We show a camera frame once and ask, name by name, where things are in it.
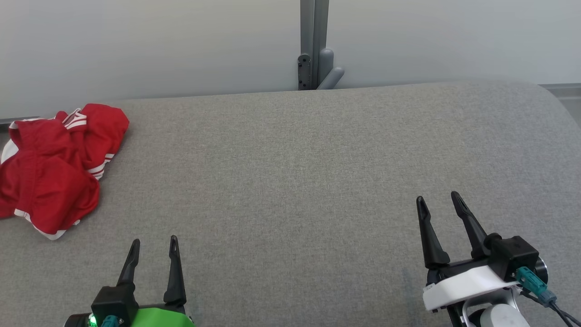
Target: cable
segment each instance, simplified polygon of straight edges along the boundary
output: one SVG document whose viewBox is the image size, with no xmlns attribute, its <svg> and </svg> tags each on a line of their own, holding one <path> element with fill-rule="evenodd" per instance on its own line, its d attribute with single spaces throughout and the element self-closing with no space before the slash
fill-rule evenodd
<svg viewBox="0 0 581 327">
<path fill-rule="evenodd" d="M 557 307 L 555 302 L 552 302 L 551 304 L 549 304 L 549 306 L 555 310 L 555 312 L 559 315 L 559 317 L 561 317 L 561 319 L 563 319 L 563 321 L 567 324 L 568 327 L 573 327 L 573 324 L 571 323 L 571 321 L 569 321 L 569 319 L 567 319 L 567 317 L 565 317 L 565 315 L 563 314 L 561 309 L 559 309 L 559 307 Z"/>
<path fill-rule="evenodd" d="M 523 292 L 521 292 L 521 295 L 522 295 L 522 296 L 524 296 L 524 297 L 526 297 L 526 298 L 529 298 L 529 299 L 531 299 L 531 300 L 533 300 L 533 301 L 535 301 L 535 302 L 537 302 L 538 304 L 541 304 L 541 305 L 542 305 L 541 301 L 539 301 L 539 299 L 538 299 L 538 298 L 536 298 L 536 297 L 534 297 L 534 296 L 530 295 L 530 293 L 529 293 L 529 292 L 527 292 L 527 291 L 523 291 Z M 563 314 L 563 316 L 565 316 L 565 317 L 569 318 L 569 319 L 570 319 L 570 320 L 571 320 L 571 321 L 572 321 L 572 322 L 573 322 L 575 325 L 577 325 L 577 326 L 581 327 L 581 321 L 579 321 L 579 320 L 575 319 L 575 317 L 573 317 L 572 315 L 568 314 L 567 312 L 565 312 L 565 311 L 563 311 L 563 310 L 561 310 L 561 309 L 556 309 L 556 308 L 554 308 L 552 305 L 550 305 L 549 307 L 550 307 L 550 308 L 551 308 L 553 311 L 555 311 L 557 314 L 559 314 L 559 312 L 561 312 L 561 313 Z"/>
</svg>

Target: red garment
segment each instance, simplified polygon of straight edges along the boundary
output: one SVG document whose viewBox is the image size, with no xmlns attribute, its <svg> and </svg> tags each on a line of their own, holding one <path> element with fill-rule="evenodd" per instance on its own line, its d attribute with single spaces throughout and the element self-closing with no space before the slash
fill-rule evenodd
<svg viewBox="0 0 581 327">
<path fill-rule="evenodd" d="M 9 142 L 2 154 L 0 218 L 25 217 L 46 237 L 58 239 L 97 206 L 97 180 L 128 125 L 121 109 L 97 104 L 54 119 L 12 123 L 17 151 Z"/>
</svg>

